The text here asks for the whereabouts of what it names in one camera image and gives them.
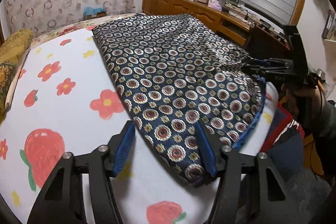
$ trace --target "dark green sleeve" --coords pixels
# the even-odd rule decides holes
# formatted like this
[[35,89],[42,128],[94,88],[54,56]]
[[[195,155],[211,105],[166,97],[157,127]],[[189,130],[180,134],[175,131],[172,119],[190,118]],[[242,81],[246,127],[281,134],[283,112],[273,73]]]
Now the dark green sleeve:
[[312,133],[323,171],[336,175],[336,108],[328,102],[319,117],[314,119]]

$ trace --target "blue fabric edge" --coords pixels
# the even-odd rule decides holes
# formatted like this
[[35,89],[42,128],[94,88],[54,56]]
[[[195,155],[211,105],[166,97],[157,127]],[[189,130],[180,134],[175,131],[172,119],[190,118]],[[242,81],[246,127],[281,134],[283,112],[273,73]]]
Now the blue fabric edge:
[[196,140],[199,152],[202,157],[202,162],[205,165],[206,171],[214,178],[217,175],[215,155],[199,122],[196,123],[196,126],[197,126]]
[[259,122],[259,120],[261,118],[261,114],[264,110],[265,100],[266,100],[266,80],[265,80],[265,78],[263,78],[259,75],[257,75],[257,77],[258,77],[258,80],[262,84],[262,87],[261,87],[261,91],[262,91],[261,106],[260,106],[260,109],[258,110],[257,114],[254,116],[254,119],[251,122],[251,124],[247,127],[245,132],[240,135],[239,140],[236,143],[233,144],[232,148],[236,148],[238,150],[240,150],[242,148],[242,146],[245,144],[246,139],[249,136],[249,133],[251,132],[251,130],[255,129],[256,124]]
[[115,161],[113,166],[113,174],[118,175],[123,169],[125,162],[128,158],[128,153],[131,150],[133,140],[135,138],[135,125],[134,122],[131,123],[127,129],[118,149],[115,153]]

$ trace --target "white bedsheet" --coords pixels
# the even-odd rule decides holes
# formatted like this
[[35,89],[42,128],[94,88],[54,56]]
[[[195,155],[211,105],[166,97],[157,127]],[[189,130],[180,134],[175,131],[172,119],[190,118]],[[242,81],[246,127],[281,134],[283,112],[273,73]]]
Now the white bedsheet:
[[[58,66],[61,69],[42,81],[43,78],[38,75],[47,64],[54,64],[53,71],[58,70]],[[114,92],[115,89],[92,39],[92,32],[86,29],[55,38],[33,49],[23,69],[26,72],[18,81],[11,109],[0,127],[0,141],[3,147],[8,147],[6,159],[0,158],[0,193],[18,219],[26,223],[40,191],[38,185],[43,180],[41,170],[50,164],[50,154],[62,152],[62,140],[65,151],[75,155],[91,152],[107,143],[112,135],[120,133],[129,116],[126,111],[118,113],[120,110],[116,107],[116,113],[111,118],[102,119],[98,111],[90,108],[90,103],[99,99],[103,90]],[[49,67],[44,69],[45,75],[48,70]],[[76,84],[68,93],[72,82]],[[33,92],[24,104],[33,90],[38,90],[37,98]],[[245,154],[258,153],[273,119],[278,95],[272,84],[267,85],[267,92],[273,101],[266,100],[261,119],[241,150]],[[32,177],[37,181],[36,191],[31,189],[34,183],[29,183],[29,167],[20,155],[28,135],[33,131],[36,136],[30,135],[26,147],[29,151],[25,153],[28,158],[34,159],[30,165],[32,172],[35,170]],[[124,171],[112,180],[124,223],[171,224],[176,218],[180,218],[178,223],[181,224],[204,223],[210,213],[218,181],[194,189],[180,184],[175,179],[176,175],[169,174],[169,169],[162,163],[156,160],[136,132]],[[84,176],[83,188],[87,222],[94,223],[87,176]]]

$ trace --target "silver bolt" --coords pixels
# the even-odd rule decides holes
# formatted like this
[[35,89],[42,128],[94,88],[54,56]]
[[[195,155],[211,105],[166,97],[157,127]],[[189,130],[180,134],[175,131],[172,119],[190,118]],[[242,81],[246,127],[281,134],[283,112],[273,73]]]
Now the silver bolt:
[[98,147],[99,152],[105,152],[108,149],[109,149],[109,147],[107,145],[101,145],[100,147]]
[[262,160],[267,159],[267,154],[264,152],[258,153],[258,157],[261,158]]
[[64,159],[69,159],[69,158],[71,158],[72,157],[72,153],[71,152],[65,152],[64,154],[63,154],[63,158]]
[[231,150],[232,150],[232,148],[229,145],[222,146],[222,151],[224,151],[224,152],[230,152]]

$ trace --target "sunflower pattern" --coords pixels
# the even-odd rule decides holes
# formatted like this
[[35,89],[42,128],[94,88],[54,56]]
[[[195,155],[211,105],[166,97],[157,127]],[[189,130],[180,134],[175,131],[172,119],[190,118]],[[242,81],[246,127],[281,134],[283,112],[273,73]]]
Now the sunflower pattern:
[[265,82],[240,70],[247,53],[191,15],[106,22],[93,34],[134,122],[168,165],[190,183],[206,172],[195,123],[240,148],[259,119]]

